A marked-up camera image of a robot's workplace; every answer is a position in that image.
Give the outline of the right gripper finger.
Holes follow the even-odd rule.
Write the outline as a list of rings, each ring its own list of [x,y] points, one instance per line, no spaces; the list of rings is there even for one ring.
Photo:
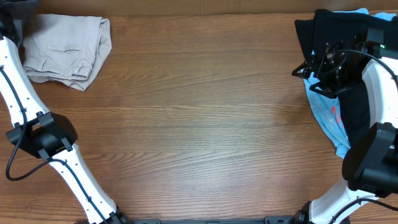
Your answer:
[[[324,83],[322,82],[318,82],[315,84],[310,85],[309,90],[318,93],[321,96],[325,96],[327,98],[336,98],[338,96],[338,94],[346,91],[346,90],[350,90],[354,88],[353,85],[351,86],[346,86],[337,90],[332,90],[330,87],[327,87]]]
[[[292,71],[292,76],[309,79],[312,73],[317,70],[316,60],[306,60],[301,65],[299,65],[295,70]]]

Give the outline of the grey shorts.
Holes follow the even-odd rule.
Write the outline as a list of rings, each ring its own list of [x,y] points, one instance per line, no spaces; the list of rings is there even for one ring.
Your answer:
[[[7,37],[19,48],[23,28],[39,4],[39,0],[1,0],[1,39]]]

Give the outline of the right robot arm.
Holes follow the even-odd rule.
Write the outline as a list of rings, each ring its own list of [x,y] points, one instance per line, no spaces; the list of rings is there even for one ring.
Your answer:
[[[320,198],[307,202],[287,223],[348,223],[366,203],[396,211],[380,198],[397,193],[397,51],[384,45],[384,33],[369,28],[355,37],[352,49],[328,45],[322,58],[312,56],[292,75],[319,82],[310,90],[328,98],[365,84],[370,110],[367,133],[346,153],[342,178]]]

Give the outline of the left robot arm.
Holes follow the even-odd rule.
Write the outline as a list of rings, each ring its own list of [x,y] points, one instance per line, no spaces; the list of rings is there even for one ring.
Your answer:
[[[50,165],[64,179],[85,211],[88,223],[128,223],[115,202],[106,195],[85,164],[76,144],[77,133],[65,116],[52,113],[36,94],[14,43],[12,19],[1,19],[1,94],[13,129],[6,137],[14,145],[6,166],[6,177],[19,181]],[[43,162],[20,177],[10,174],[18,150]]]

